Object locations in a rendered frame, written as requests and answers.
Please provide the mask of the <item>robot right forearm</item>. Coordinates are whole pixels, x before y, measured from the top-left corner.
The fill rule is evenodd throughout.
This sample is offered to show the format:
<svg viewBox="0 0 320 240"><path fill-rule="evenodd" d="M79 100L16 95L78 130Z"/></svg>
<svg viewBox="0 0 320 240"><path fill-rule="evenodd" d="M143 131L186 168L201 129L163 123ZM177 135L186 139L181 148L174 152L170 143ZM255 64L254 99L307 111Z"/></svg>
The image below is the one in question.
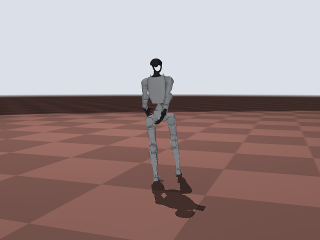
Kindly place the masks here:
<svg viewBox="0 0 320 240"><path fill-rule="evenodd" d="M164 99L164 103L163 103L161 112L162 112L164 109L167 109L166 113L168 112L169 103L171 102L171 99L172 99L172 98L173 98L173 95L172 95L171 93L169 93L169 94L167 95L167 97Z"/></svg>

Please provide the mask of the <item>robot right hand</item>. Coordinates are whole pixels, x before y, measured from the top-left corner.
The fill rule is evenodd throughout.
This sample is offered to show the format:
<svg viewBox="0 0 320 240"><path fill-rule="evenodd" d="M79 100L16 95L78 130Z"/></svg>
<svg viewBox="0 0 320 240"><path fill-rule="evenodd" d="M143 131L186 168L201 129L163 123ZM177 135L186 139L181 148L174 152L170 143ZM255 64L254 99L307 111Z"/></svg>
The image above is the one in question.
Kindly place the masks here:
<svg viewBox="0 0 320 240"><path fill-rule="evenodd" d="M167 109L164 108L163 111L161 112L160 119L159 120L157 119L157 121L154 124L158 125L164 119L164 117L166 116L166 112L167 112Z"/></svg>

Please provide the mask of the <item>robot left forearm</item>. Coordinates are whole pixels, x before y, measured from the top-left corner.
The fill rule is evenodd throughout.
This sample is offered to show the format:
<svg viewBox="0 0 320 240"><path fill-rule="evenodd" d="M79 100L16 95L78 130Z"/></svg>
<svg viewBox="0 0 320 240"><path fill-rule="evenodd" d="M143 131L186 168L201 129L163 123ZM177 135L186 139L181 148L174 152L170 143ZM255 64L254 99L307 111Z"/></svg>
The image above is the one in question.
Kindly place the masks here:
<svg viewBox="0 0 320 240"><path fill-rule="evenodd" d="M142 108L148 109L148 100L143 100L143 94L142 94Z"/></svg>

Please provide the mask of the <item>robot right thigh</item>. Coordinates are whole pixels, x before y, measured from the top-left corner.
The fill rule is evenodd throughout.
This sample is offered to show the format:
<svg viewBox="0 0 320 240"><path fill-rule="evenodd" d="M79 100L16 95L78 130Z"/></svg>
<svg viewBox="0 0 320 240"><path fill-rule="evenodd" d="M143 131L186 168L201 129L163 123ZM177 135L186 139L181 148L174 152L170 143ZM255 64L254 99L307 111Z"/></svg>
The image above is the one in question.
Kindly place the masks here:
<svg viewBox="0 0 320 240"><path fill-rule="evenodd" d="M176 148L176 140L177 139L177 125L176 125L176 117L173 113L166 113L166 121L167 121L167 125L168 125L168 129L170 132L170 145L173 148Z"/></svg>

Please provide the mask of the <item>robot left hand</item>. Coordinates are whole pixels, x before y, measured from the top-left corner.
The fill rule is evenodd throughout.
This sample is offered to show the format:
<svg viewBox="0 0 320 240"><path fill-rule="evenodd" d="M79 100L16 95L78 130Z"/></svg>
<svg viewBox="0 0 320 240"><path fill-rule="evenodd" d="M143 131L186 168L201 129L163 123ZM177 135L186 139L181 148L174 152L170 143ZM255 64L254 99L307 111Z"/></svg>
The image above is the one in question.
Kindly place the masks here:
<svg viewBox="0 0 320 240"><path fill-rule="evenodd" d="M147 110L146 110L145 108L143 108L143 109L144 109L144 111L145 111L145 113L146 113L147 116L150 116L150 115L153 114L153 112L150 111L150 110L153 110L152 108L148 108ZM152 114L151 114L151 113L152 113Z"/></svg>

